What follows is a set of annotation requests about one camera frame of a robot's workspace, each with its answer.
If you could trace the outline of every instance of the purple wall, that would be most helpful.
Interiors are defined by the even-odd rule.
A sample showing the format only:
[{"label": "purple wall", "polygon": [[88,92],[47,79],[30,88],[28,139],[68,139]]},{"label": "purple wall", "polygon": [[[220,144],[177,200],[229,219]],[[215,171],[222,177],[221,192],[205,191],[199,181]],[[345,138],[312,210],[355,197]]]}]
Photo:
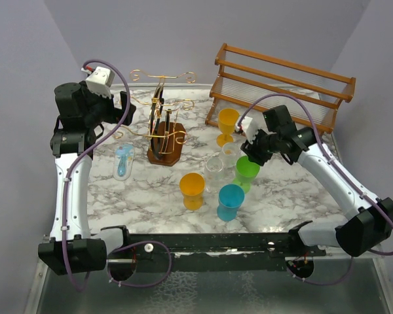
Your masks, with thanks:
[{"label": "purple wall", "polygon": [[77,63],[198,74],[223,43],[330,70],[369,0],[45,0]]},{"label": "purple wall", "polygon": [[[344,165],[393,199],[393,0],[370,2],[332,71],[357,78],[335,128]],[[393,249],[393,236],[384,248]],[[393,257],[385,261],[393,284]]]},{"label": "purple wall", "polygon": [[54,216],[53,89],[82,77],[41,0],[0,1],[0,313],[22,313]]}]

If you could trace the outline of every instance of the marble tabletop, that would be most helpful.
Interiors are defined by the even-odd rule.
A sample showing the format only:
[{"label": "marble tabletop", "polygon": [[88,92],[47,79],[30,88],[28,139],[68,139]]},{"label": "marble tabletop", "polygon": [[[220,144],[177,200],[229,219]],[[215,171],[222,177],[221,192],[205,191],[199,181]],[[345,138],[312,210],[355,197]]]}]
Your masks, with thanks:
[{"label": "marble tabletop", "polygon": [[[150,101],[152,93],[132,91],[140,101]],[[342,217],[336,202],[308,171],[299,164],[289,166],[279,155],[261,168],[234,220],[224,222],[217,217],[217,194],[205,192],[204,205],[199,210],[186,210],[179,181],[190,172],[203,174],[205,161],[220,151],[215,142],[220,132],[204,123],[212,105],[209,90],[166,88],[164,98],[165,103],[185,98],[195,101],[195,108],[182,111],[178,118],[189,135],[180,161],[173,167],[150,164],[148,140],[127,131],[122,131],[125,135],[121,139],[109,138],[95,150],[90,171],[88,220],[92,233],[121,224],[132,233],[285,232],[306,220]],[[137,111],[130,127],[145,133],[150,108],[132,103]],[[230,103],[219,104],[216,112],[222,107],[236,107],[243,112],[243,108]],[[250,115],[262,120],[260,112]],[[105,131],[112,127],[105,125]],[[238,144],[244,141],[241,135],[233,137]],[[330,135],[324,135],[324,142],[334,150]],[[123,143],[132,144],[136,154],[131,176],[117,181],[112,174],[114,151]]]}]

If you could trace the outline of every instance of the yellow goblet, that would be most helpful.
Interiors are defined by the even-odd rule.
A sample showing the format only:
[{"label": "yellow goblet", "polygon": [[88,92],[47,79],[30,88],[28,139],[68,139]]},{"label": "yellow goblet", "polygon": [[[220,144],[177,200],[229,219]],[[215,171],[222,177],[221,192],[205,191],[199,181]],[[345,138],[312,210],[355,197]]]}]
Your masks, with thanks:
[{"label": "yellow goblet", "polygon": [[179,182],[179,188],[183,195],[183,204],[190,211],[196,211],[204,203],[205,180],[198,173],[188,173]]},{"label": "yellow goblet", "polygon": [[218,128],[222,134],[217,137],[217,144],[223,147],[225,143],[232,143],[233,138],[231,134],[234,132],[234,125],[238,119],[239,113],[237,110],[226,108],[218,114]]}]

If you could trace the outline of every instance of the white plastic part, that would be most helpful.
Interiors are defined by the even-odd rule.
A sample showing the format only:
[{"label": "white plastic part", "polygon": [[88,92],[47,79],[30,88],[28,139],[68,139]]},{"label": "white plastic part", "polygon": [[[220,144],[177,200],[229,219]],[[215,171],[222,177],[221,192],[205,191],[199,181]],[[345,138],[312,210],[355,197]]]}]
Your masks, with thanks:
[{"label": "white plastic part", "polygon": [[153,244],[151,244],[151,243],[147,243],[146,245],[144,245],[144,250],[145,250],[147,253],[153,252],[153,249],[154,249],[154,246],[153,246]]},{"label": "white plastic part", "polygon": [[97,67],[92,74],[86,78],[87,88],[96,95],[111,98],[110,87],[115,74],[105,67]]},{"label": "white plastic part", "polygon": [[346,224],[348,220],[342,217],[340,220],[332,222],[313,221],[300,228],[299,236],[301,241],[311,247],[313,245],[326,245],[328,247],[340,247],[336,240],[336,230],[338,226]]},{"label": "white plastic part", "polygon": [[242,130],[245,133],[246,139],[248,140],[248,142],[250,144],[252,144],[260,127],[254,119],[252,119],[248,116],[245,116],[240,127],[236,123],[236,125],[234,126],[234,129],[236,131]]},{"label": "white plastic part", "polygon": [[120,228],[103,229],[92,239],[101,239],[106,245],[106,254],[111,254],[113,250],[118,249],[124,243],[124,236]]},{"label": "white plastic part", "polygon": [[[50,237],[56,241],[62,240],[62,202],[64,178],[67,170],[76,160],[77,154],[63,154],[55,159],[57,168],[57,200],[54,217],[54,225]],[[68,182],[67,199],[67,240],[74,239],[79,234],[82,239],[90,237],[87,221],[87,182],[89,178],[92,159],[85,156],[75,167]]]},{"label": "white plastic part", "polygon": [[82,72],[85,72],[87,75],[91,75],[91,74],[92,74],[92,71],[91,71],[91,70],[85,69],[84,67],[82,67],[80,70],[81,70]]},{"label": "white plastic part", "polygon": [[[332,157],[328,146],[323,144],[326,152]],[[312,173],[316,179],[323,185],[323,187],[332,195],[333,199],[338,203],[344,216],[350,220],[359,213],[359,208],[365,209],[370,207],[368,201],[361,198],[361,194],[357,193],[351,188],[348,183],[342,178],[340,174],[333,168],[332,165],[328,164],[328,161],[323,156],[318,144],[314,144],[309,147],[309,150],[302,152],[298,159],[298,163],[302,165],[307,171]],[[359,183],[349,172],[346,170],[340,162],[337,160],[335,163],[339,168],[342,169],[345,175],[358,186],[363,192],[377,201],[377,195],[372,193],[361,183]]]}]

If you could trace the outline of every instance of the plastic cup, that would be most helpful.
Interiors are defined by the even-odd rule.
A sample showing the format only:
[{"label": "plastic cup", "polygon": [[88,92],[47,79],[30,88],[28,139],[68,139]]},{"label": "plastic cup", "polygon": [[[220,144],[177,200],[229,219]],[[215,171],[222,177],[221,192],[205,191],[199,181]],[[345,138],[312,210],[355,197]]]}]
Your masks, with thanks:
[{"label": "plastic cup", "polygon": [[217,145],[223,147],[225,143],[233,142],[231,134],[234,132],[234,125],[237,122],[239,113],[232,108],[225,108],[218,114],[218,128],[222,134],[217,137]]},{"label": "plastic cup", "polygon": [[179,182],[179,188],[183,195],[183,204],[190,211],[196,211],[204,203],[205,181],[198,173],[188,173]]},{"label": "plastic cup", "polygon": [[226,143],[220,152],[220,159],[223,161],[224,168],[234,167],[240,156],[240,147],[236,143]]},{"label": "plastic cup", "polygon": [[218,194],[217,216],[221,220],[230,221],[236,218],[237,211],[244,201],[244,191],[235,184],[221,188]]},{"label": "plastic cup", "polygon": [[240,186],[245,193],[250,190],[250,183],[256,178],[261,166],[249,161],[249,157],[242,156],[236,163],[236,178],[234,184]]},{"label": "plastic cup", "polygon": [[220,158],[211,157],[207,160],[204,169],[205,190],[209,193],[218,192],[224,185],[224,165]]}]

